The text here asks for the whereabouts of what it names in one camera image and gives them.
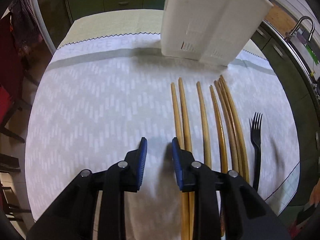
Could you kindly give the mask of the person's right hand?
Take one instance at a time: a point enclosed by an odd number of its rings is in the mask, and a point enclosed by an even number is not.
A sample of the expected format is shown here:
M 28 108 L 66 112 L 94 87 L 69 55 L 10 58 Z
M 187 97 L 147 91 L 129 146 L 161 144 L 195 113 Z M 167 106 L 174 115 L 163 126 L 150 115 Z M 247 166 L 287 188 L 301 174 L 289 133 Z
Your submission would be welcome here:
M 320 202 L 320 180 L 314 186 L 312 193 L 310 194 L 309 204 L 317 207 L 319 202 Z

